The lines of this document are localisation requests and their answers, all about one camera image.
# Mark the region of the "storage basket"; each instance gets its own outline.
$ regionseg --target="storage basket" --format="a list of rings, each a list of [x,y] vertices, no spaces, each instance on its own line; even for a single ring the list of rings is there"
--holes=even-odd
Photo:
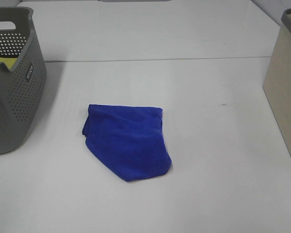
[[[44,89],[47,71],[32,14],[27,7],[0,8],[0,22],[16,27],[0,30],[0,153],[22,143]]]
[[[291,155],[291,9],[281,20],[263,88]]]

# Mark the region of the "beige basket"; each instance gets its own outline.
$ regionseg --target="beige basket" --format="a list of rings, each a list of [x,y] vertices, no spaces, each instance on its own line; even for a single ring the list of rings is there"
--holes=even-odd
[[[291,9],[281,20],[263,88],[291,155]]]

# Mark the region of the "blue towel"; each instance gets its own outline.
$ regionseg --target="blue towel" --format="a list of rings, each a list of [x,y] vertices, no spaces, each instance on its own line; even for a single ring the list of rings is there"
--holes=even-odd
[[[88,149],[125,181],[164,175],[171,166],[161,108],[91,104],[82,133]]]

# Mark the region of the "basket handle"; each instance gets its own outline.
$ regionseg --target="basket handle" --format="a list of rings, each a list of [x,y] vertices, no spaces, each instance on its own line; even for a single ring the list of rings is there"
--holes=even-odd
[[[33,10],[28,7],[0,7],[0,22],[10,21],[15,24],[15,31],[29,37]]]

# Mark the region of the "gray plastic basket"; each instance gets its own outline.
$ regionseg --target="gray plastic basket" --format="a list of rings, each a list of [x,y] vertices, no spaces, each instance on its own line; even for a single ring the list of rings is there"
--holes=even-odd
[[[9,69],[0,62],[0,153],[22,143],[42,97],[46,67],[27,7],[0,8],[0,21],[15,30],[0,30],[0,57],[17,58]]]

